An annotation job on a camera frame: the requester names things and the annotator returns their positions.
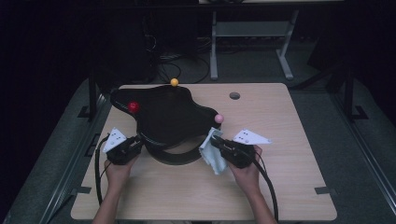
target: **human arm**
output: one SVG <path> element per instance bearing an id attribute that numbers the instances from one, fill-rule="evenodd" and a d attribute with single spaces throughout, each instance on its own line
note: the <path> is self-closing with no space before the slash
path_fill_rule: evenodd
<path id="1" fill-rule="evenodd" d="M 256 150 L 256 161 L 259 160 L 259 155 L 262 154 L 262 149 L 254 146 Z M 236 184 L 247 196 L 256 223 L 258 224 L 274 224 L 276 220 L 265 201 L 259 185 L 259 170 L 256 165 L 251 163 L 249 167 L 239 169 L 229 163 L 230 169 L 235 177 Z"/>
<path id="2" fill-rule="evenodd" d="M 137 157 L 125 165 L 115 165 L 110 164 L 110 161 L 105 161 L 105 167 L 108 166 L 106 169 L 108 187 L 106 196 L 93 219 L 93 224 L 114 223 L 122 189 L 128 181 L 132 166 L 136 160 Z"/>

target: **person's right hand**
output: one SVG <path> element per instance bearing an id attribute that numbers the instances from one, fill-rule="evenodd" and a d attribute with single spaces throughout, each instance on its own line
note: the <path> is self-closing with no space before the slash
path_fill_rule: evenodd
<path id="1" fill-rule="evenodd" d="M 254 146 L 256 150 L 256 161 L 259 161 L 262 154 L 262 149 Z M 236 184 L 245 192 L 245 194 L 261 193 L 259 186 L 259 170 L 256 165 L 251 163 L 248 167 L 239 169 L 229 162 L 233 176 L 235 177 Z"/>

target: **desk leg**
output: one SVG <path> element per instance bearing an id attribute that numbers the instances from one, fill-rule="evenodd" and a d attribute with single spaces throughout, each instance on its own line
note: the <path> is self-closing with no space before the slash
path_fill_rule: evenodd
<path id="1" fill-rule="evenodd" d="M 282 69 L 283 69 L 283 73 L 285 74 L 285 77 L 287 80 L 292 80 L 293 74 L 291 73 L 288 61 L 286 60 L 285 56 L 286 56 L 286 51 L 288 50 L 291 35 L 293 34 L 294 24 L 297 21 L 298 13 L 299 13 L 299 10 L 293 11 L 288 28 L 286 30 L 285 42 L 281 49 L 276 50 L 277 58 L 279 59 L 280 65 L 282 66 Z"/>
<path id="2" fill-rule="evenodd" d="M 218 77 L 218 60 L 216 58 L 216 11 L 213 12 L 212 21 L 212 50 L 210 52 L 210 78 L 217 80 Z"/>

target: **pink ball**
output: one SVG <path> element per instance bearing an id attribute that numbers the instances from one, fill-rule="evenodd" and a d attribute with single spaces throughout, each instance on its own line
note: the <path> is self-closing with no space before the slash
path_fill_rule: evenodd
<path id="1" fill-rule="evenodd" d="M 221 114 L 217 114 L 215 116 L 215 122 L 216 123 L 222 123 L 224 121 L 224 116 L 222 116 Z"/>

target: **wooden table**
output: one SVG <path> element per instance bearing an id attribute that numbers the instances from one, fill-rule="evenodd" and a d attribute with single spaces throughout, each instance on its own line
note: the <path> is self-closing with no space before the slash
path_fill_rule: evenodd
<path id="1" fill-rule="evenodd" d="M 247 128 L 270 138 L 271 145 L 260 145 L 267 173 L 278 201 L 279 220 L 333 220 L 336 211 L 330 194 L 316 194 L 325 187 L 317 161 L 309 146 L 288 89 L 277 83 L 191 84 L 198 105 L 216 109 L 224 115 L 223 138 L 232 139 Z M 152 85 L 123 86 L 150 88 Z M 240 99 L 229 94 L 238 92 Z M 113 127 L 127 137 L 135 136 L 134 119 L 112 107 L 100 139 Z M 106 155 L 101 153 L 101 171 Z M 71 216 L 93 219 L 99 208 L 94 181 L 94 158 L 82 187 L 92 188 L 89 194 L 77 196 Z M 263 179 L 262 193 L 272 208 L 269 189 Z M 102 179 L 106 194 L 107 180 Z M 252 220 L 248 201 L 236 186 L 227 169 L 215 175 L 201 158 L 192 163 L 172 166 L 154 160 L 143 148 L 121 195 L 117 217 L 134 220 Z"/>

